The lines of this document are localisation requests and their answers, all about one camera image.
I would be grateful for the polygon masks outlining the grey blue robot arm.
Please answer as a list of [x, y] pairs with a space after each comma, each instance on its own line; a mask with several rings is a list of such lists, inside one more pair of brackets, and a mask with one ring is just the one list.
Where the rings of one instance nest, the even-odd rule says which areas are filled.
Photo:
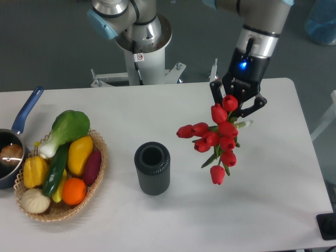
[[[244, 18], [228, 71], [221, 81], [210, 78], [214, 101], [221, 90], [234, 96], [233, 115], [246, 117], [266, 104], [260, 83], [286, 22], [293, 1], [206, 1]], [[165, 48], [172, 38], [168, 20], [156, 10], [156, 1], [93, 1], [87, 19], [103, 38], [115, 40], [124, 51], [128, 81], [135, 85], [176, 83], [185, 69], [165, 68]]]

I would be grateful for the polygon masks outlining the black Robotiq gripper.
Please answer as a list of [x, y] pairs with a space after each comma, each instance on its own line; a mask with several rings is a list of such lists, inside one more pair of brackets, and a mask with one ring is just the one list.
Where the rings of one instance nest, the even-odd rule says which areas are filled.
[[269, 58], [246, 55], [236, 48], [222, 82], [215, 80], [209, 83], [214, 102], [222, 106], [223, 99], [227, 94], [234, 96], [238, 104], [241, 105], [256, 96], [251, 107], [238, 110], [237, 118], [245, 118], [264, 107], [267, 104], [267, 99], [259, 94], [260, 83], [269, 62]]

